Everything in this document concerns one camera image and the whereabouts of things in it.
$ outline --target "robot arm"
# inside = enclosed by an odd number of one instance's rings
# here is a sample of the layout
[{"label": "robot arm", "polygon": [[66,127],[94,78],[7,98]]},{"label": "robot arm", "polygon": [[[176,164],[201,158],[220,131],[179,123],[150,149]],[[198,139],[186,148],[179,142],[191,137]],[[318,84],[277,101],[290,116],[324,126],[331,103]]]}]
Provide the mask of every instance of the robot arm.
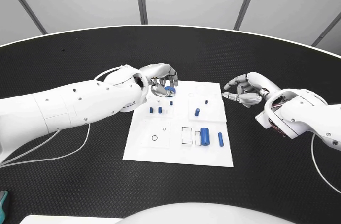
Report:
[{"label": "robot arm", "polygon": [[237,94],[222,96],[247,107],[264,99],[264,110],[256,120],[264,128],[273,127],[283,136],[296,138],[306,131],[313,132],[325,144],[341,150],[341,105],[329,105],[309,90],[283,89],[256,72],[235,77],[225,85],[237,86]]},{"label": "robot arm", "polygon": [[153,64],[140,70],[126,65],[107,75],[104,82],[88,80],[1,99],[0,163],[40,136],[134,110],[146,102],[149,85],[157,96],[173,96],[175,88],[163,88],[166,80],[178,85],[169,64]]}]

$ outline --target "white wall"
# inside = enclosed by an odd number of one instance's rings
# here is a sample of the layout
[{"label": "white wall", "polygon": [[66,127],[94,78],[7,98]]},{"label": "white wall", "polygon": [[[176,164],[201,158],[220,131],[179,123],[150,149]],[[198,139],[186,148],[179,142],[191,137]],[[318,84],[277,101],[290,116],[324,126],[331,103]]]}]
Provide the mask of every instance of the white wall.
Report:
[{"label": "white wall", "polygon": [[311,45],[341,11],[341,0],[251,0],[240,30]]},{"label": "white wall", "polygon": [[140,24],[137,0],[26,0],[48,33]]},{"label": "white wall", "polygon": [[146,0],[147,23],[233,29],[244,0]]},{"label": "white wall", "polygon": [[0,0],[0,45],[40,35],[17,0]]},{"label": "white wall", "polygon": [[341,21],[335,24],[316,47],[341,55]]}]

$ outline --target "black tabletop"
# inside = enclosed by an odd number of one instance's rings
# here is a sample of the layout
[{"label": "black tabletop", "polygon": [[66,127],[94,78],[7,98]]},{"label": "black tabletop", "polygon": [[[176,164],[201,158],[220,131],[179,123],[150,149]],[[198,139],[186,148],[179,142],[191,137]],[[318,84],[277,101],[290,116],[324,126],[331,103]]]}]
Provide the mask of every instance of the black tabletop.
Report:
[{"label": "black tabletop", "polygon": [[[152,63],[169,63],[181,80],[218,82],[221,87],[256,71],[280,88],[309,89],[329,104],[341,102],[338,57],[269,37],[175,26],[90,29],[1,47],[0,97],[90,80],[120,65],[142,68]],[[12,195],[7,223],[29,214],[124,218],[179,202],[246,207],[295,223],[339,223],[341,195],[313,167],[312,134],[283,138],[254,120],[261,105],[247,109],[224,100],[224,106],[234,168],[123,160],[131,112],[118,113],[91,124],[88,142],[74,155],[0,169],[0,190]],[[87,126],[61,131],[20,160],[69,153],[85,134]],[[316,139],[315,156],[341,189],[341,152]]]}]

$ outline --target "white surface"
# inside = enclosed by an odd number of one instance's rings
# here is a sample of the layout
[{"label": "white surface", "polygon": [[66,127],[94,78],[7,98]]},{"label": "white surface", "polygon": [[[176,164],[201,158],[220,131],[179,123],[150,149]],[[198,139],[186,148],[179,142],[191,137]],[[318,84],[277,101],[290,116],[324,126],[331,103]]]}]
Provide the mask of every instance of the white surface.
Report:
[{"label": "white surface", "polygon": [[338,21],[332,27],[316,47],[332,53],[341,54],[341,21]]},{"label": "white surface", "polygon": [[244,0],[146,0],[147,23],[233,29]]},{"label": "white surface", "polygon": [[290,41],[287,39],[283,39],[283,38],[277,38],[277,37],[273,37],[273,36],[267,36],[264,34],[259,34],[259,33],[251,33],[251,32],[246,32],[246,31],[234,31],[234,30],[227,30],[227,29],[221,29],[221,28],[212,28],[212,27],[202,27],[202,26],[181,26],[181,25],[123,25],[123,26],[101,26],[101,27],[92,27],[92,28],[84,28],[84,29],[78,29],[78,30],[71,30],[71,31],[62,31],[62,32],[56,32],[56,33],[51,33],[51,34],[46,34],[46,35],[42,35],[42,36],[36,36],[36,37],[30,37],[30,38],[26,38],[23,40],[19,40],[19,41],[14,41],[14,42],[10,42],[7,44],[3,44],[0,45],[0,47],[4,47],[13,43],[17,43],[17,42],[22,42],[22,41],[26,41],[26,40],[30,40],[30,39],[35,39],[35,38],[40,38],[40,37],[45,37],[45,36],[51,36],[51,35],[55,35],[55,34],[61,34],[61,33],[69,33],[69,32],[75,32],[75,31],[84,31],[84,30],[94,30],[94,29],[100,29],[100,28],[111,28],[111,27],[126,27],[126,26],[175,26],[175,27],[188,27],[188,28],[199,28],[199,29],[211,29],[211,30],[218,30],[218,31],[231,31],[231,32],[237,32],[237,33],[246,33],[246,34],[251,34],[251,35],[256,35],[256,36],[261,36],[261,37],[266,37],[266,38],[273,38],[276,40],[280,40],[283,42],[287,42],[287,43],[292,43],[292,44],[296,44],[299,46],[303,46],[306,48],[311,48],[313,50],[316,50],[318,52],[322,52],[325,54],[329,54],[331,56],[337,57],[337,58],[341,58],[341,56],[335,53],[331,53],[328,52],[326,50],[321,49],[321,48],[316,48],[316,47],[312,47],[303,43],[298,43],[295,41]]},{"label": "white surface", "polygon": [[118,224],[292,224],[292,222],[228,205],[178,203],[133,214]]},{"label": "white surface", "polygon": [[339,0],[251,0],[240,30],[311,45],[339,10]]},{"label": "white surface", "polygon": [[0,0],[0,44],[40,35],[17,0]]},{"label": "white surface", "polygon": [[[194,116],[195,108],[201,109],[198,117]],[[182,127],[192,128],[192,144],[182,144]],[[209,129],[211,144],[196,146],[195,132],[204,127]],[[218,145],[218,132],[222,133],[224,147]],[[233,167],[218,83],[179,81],[175,97],[157,97],[149,92],[147,102],[133,112],[123,159]]]},{"label": "white surface", "polygon": [[26,0],[48,33],[140,24],[137,0]]},{"label": "white surface", "polygon": [[29,215],[20,224],[114,224],[121,218],[90,218],[90,217],[66,217],[66,216],[42,216]]}]

